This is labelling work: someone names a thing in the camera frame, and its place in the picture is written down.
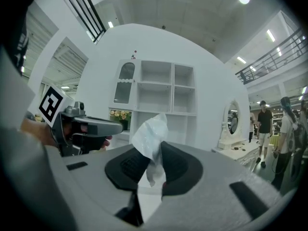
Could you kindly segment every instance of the sleeve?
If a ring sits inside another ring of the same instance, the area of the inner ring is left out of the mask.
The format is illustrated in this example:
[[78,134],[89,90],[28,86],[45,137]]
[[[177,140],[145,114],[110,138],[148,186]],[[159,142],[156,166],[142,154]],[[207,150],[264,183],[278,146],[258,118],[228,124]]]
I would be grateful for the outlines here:
[[280,133],[288,133],[289,123],[290,123],[290,121],[288,120],[288,118],[286,116],[284,116],[282,118],[282,125],[281,125],[281,128],[280,128]]

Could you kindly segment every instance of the white vanity table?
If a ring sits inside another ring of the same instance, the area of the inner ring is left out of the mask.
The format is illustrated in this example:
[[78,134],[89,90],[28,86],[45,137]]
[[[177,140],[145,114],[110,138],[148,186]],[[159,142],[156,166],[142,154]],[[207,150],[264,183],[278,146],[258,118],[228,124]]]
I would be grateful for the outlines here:
[[[238,126],[234,134],[231,134],[228,128],[228,114],[229,110],[234,110],[238,113]],[[228,158],[239,162],[239,164],[253,170],[256,157],[258,153],[259,144],[257,140],[251,140],[249,143],[248,139],[242,136],[240,107],[236,100],[228,102],[224,112],[224,119],[222,123],[222,132],[220,140],[218,142],[218,148],[212,149],[213,152],[217,152],[227,156]]]
[[259,144],[257,140],[246,140],[244,142],[240,142],[235,144],[231,149],[222,150],[220,148],[212,149],[213,152],[217,152],[223,154],[224,156],[229,157],[230,159],[239,162],[239,164],[249,168],[250,170],[253,169],[256,158],[258,154]]

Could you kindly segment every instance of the man in black shirt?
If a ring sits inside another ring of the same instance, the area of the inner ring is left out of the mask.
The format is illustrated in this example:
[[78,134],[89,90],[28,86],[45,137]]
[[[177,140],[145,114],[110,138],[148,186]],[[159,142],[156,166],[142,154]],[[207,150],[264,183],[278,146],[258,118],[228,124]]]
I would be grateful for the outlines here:
[[271,111],[266,109],[266,102],[261,101],[261,112],[258,115],[258,130],[257,130],[257,138],[259,140],[259,157],[256,163],[261,161],[261,154],[262,154],[262,146],[264,146],[264,157],[263,162],[261,163],[261,167],[265,168],[265,159],[268,153],[268,146],[270,142],[270,137],[273,135],[273,116]]

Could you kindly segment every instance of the apriltag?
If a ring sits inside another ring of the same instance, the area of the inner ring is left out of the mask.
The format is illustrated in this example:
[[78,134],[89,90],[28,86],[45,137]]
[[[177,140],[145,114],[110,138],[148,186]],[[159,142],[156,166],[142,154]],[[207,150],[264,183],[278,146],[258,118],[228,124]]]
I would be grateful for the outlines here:
[[74,100],[54,85],[51,85],[38,109],[46,123],[52,127],[58,113],[64,112],[69,105],[74,106]]

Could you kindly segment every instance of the plastic bag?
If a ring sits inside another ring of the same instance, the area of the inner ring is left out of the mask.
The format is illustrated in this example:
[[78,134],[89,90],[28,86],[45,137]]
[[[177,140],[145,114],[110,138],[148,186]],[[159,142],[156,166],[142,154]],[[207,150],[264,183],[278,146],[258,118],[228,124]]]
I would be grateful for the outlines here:
[[146,176],[151,187],[155,183],[160,187],[166,181],[160,143],[166,140],[167,136],[167,117],[165,114],[159,114],[145,121],[131,140],[134,147],[151,160],[146,169]]

